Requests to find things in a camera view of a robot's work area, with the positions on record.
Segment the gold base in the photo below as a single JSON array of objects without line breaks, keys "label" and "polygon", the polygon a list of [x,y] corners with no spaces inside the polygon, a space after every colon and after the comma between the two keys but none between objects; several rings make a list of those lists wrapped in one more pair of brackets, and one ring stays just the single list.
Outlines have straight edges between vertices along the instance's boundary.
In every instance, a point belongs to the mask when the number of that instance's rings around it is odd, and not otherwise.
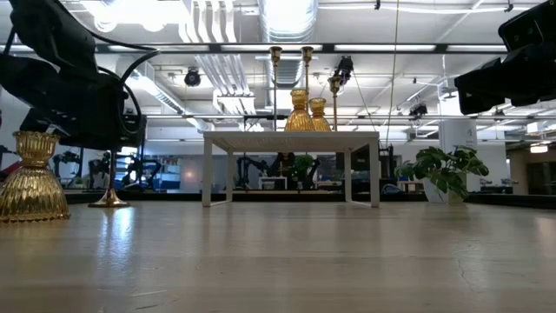
[{"label": "gold base", "polygon": [[129,203],[120,200],[114,188],[106,190],[102,199],[95,203],[89,203],[90,208],[127,208]]}]

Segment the fluorescent light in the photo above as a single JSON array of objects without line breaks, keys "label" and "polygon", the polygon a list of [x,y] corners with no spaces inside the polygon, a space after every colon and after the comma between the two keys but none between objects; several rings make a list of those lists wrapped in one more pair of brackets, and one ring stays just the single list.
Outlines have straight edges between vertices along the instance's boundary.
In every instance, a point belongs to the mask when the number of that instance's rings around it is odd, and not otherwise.
[{"label": "fluorescent light", "polygon": [[548,146],[544,144],[531,145],[531,148],[529,148],[529,150],[531,151],[531,153],[545,153],[548,152]]},{"label": "fluorescent light", "polygon": [[[4,50],[5,45],[0,45],[0,50]],[[23,44],[13,44],[10,48],[10,52],[34,52],[34,50]]]},{"label": "fluorescent light", "polygon": [[[361,110],[361,107],[340,107],[337,109],[338,112],[338,118],[343,117],[346,118],[344,116],[352,116],[352,118],[357,118],[357,116],[355,114],[359,113],[359,111]],[[324,108],[324,114],[326,116],[330,116],[333,117],[334,116],[334,108]]]},{"label": "fluorescent light", "polygon": [[159,139],[147,139],[147,141],[150,141],[150,142],[160,142],[160,143],[177,143],[177,142],[199,143],[199,142],[204,141],[204,139],[202,139],[202,138],[191,138],[191,139],[165,139],[165,138],[159,138]]},{"label": "fluorescent light", "polygon": [[[299,56],[284,56],[283,54],[280,56],[281,60],[291,60],[291,61],[303,61],[303,56],[299,55]],[[312,60],[318,60],[319,57],[317,56],[313,56]],[[264,55],[264,56],[255,56],[255,60],[257,61],[270,61],[270,55]]]},{"label": "fluorescent light", "polygon": [[[334,119],[334,112],[330,115],[326,114],[324,117],[327,118],[327,119]],[[352,119],[352,118],[359,118],[359,116],[338,115],[338,119]]]},{"label": "fluorescent light", "polygon": [[507,52],[506,46],[503,44],[497,45],[481,45],[481,44],[469,44],[469,45],[448,45],[447,51],[451,52],[480,52],[480,51],[499,51]]},{"label": "fluorescent light", "polygon": [[181,115],[151,115],[147,116],[148,119],[150,118],[160,118],[160,119],[175,119],[175,118],[183,118]]},{"label": "fluorescent light", "polygon": [[147,47],[162,51],[209,51],[209,47],[206,44],[148,45]]},{"label": "fluorescent light", "polygon": [[268,51],[270,47],[281,47],[282,51],[299,51],[303,47],[322,50],[322,44],[224,44],[222,51]]},{"label": "fluorescent light", "polygon": [[195,115],[195,118],[243,119],[241,115]]},{"label": "fluorescent light", "polygon": [[434,44],[336,44],[334,51],[432,51]]},{"label": "fluorescent light", "polygon": [[169,142],[179,142],[181,140],[180,139],[147,139],[147,141],[169,143]]}]

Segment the desk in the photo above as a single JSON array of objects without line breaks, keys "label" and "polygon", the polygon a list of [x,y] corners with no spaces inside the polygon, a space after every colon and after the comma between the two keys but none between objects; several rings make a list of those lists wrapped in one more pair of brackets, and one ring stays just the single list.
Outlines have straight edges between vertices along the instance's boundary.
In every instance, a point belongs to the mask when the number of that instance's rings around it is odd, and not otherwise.
[{"label": "desk", "polygon": [[369,144],[370,194],[372,207],[378,208],[380,202],[379,177],[379,133],[373,131],[205,131],[204,162],[202,179],[202,205],[205,207],[220,203],[210,202],[212,186],[212,146],[215,145],[228,153],[228,172],[226,180],[226,202],[234,195],[234,152],[343,152],[346,177],[346,202],[352,202],[351,153]]}]

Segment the ceiling beam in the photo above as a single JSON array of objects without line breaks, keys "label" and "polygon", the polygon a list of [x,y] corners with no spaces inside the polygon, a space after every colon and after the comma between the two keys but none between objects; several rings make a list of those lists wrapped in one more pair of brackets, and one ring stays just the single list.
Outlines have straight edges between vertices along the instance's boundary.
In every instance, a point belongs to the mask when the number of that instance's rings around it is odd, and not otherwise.
[{"label": "ceiling beam", "polygon": [[[205,54],[257,54],[268,52],[271,45],[284,49],[285,53],[301,54],[302,46],[314,47],[314,54],[334,55],[505,55],[506,47],[500,43],[133,43],[156,48],[168,55]],[[14,44],[11,52],[35,54],[33,49]],[[142,55],[145,50],[134,50],[119,45],[98,43],[97,54]]]}]

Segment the ceiling lamp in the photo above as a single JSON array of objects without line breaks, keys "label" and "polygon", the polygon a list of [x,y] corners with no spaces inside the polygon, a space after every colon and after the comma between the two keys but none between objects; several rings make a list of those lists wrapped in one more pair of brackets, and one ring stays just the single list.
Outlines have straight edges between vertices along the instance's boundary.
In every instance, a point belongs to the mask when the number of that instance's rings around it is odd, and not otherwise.
[{"label": "ceiling lamp", "polygon": [[532,144],[529,150],[531,153],[545,153],[548,152],[548,146],[545,144]]}]

